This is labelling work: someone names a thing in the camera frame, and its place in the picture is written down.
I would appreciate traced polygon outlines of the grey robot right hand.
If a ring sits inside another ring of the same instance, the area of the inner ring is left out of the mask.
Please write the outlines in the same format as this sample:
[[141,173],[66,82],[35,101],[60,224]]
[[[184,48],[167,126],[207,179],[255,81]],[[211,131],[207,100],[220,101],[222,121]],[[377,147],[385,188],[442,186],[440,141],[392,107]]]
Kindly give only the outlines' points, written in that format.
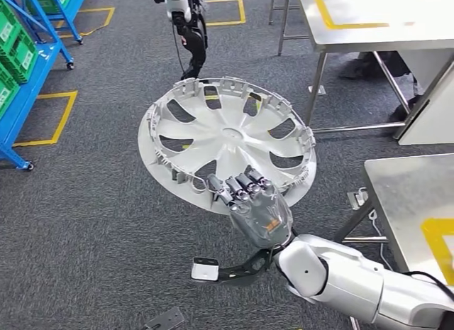
[[225,180],[209,174],[207,183],[215,201],[228,208],[235,227],[256,248],[285,246],[293,237],[288,204],[273,182],[253,167]]

